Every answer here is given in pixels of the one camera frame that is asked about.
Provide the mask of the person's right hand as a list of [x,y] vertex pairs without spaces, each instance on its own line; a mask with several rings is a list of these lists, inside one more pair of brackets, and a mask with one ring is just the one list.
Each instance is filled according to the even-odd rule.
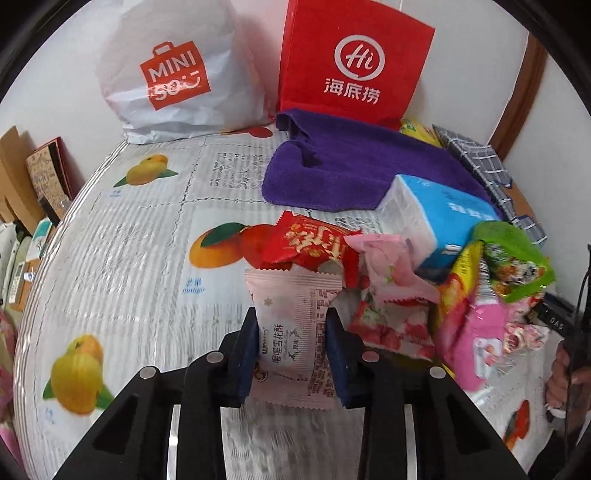
[[569,373],[570,356],[564,341],[557,347],[551,366],[551,376],[546,382],[546,403],[553,409],[562,410],[570,404],[567,432],[580,429],[590,411],[590,367],[585,366]]

